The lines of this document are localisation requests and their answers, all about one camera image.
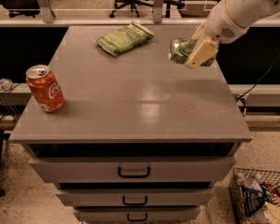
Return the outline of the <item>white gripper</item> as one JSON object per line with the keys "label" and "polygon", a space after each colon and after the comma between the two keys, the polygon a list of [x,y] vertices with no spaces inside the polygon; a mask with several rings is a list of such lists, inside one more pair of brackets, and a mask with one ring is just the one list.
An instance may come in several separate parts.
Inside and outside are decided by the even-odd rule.
{"label": "white gripper", "polygon": [[219,43],[230,44],[247,32],[247,28],[239,26],[232,20],[227,7],[228,2],[229,0],[221,0],[217,3],[207,20],[203,21],[192,35],[191,42],[194,48],[185,61],[185,66],[190,68],[201,66],[215,57]]}

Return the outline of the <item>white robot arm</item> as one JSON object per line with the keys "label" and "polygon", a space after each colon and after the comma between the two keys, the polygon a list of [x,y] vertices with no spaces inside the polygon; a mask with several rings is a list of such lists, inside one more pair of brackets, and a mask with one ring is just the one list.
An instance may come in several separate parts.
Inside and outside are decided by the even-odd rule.
{"label": "white robot arm", "polygon": [[220,44],[232,43],[255,22],[278,12],[280,0],[220,0],[192,36],[197,43],[185,65],[200,66],[217,54]]}

